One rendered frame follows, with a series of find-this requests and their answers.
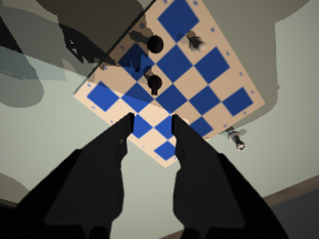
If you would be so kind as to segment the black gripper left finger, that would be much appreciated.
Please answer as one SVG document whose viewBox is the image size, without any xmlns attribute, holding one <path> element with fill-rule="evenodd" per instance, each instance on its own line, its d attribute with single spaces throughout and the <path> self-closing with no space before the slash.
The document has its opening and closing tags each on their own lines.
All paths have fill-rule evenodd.
<svg viewBox="0 0 319 239">
<path fill-rule="evenodd" d="M 10 212 L 0 239 L 89 239 L 124 205 L 122 160 L 135 114 L 128 113 L 81 149 L 75 149 Z"/>
</svg>

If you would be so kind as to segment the blue and cream chessboard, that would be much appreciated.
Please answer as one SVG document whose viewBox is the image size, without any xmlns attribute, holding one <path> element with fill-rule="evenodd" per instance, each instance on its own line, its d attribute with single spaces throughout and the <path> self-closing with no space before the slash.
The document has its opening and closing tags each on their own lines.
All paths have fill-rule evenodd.
<svg viewBox="0 0 319 239">
<path fill-rule="evenodd" d="M 152 36 L 163 40 L 158 54 Z M 204 51 L 190 49 L 195 37 Z M 128 139 L 163 167 L 177 161 L 172 115 L 208 141 L 265 105 L 202 0 L 157 0 L 74 97 L 109 125 L 135 114 Z"/>
</svg>

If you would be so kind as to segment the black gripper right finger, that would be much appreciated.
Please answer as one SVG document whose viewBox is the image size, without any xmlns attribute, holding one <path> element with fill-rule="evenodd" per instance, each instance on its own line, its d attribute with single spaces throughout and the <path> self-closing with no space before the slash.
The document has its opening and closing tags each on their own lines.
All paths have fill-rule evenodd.
<svg viewBox="0 0 319 239">
<path fill-rule="evenodd" d="M 173 119 L 172 119 L 173 117 Z M 289 239 L 268 204 L 223 154 L 177 114 L 171 116 L 176 138 L 172 211 L 200 239 Z"/>
</svg>

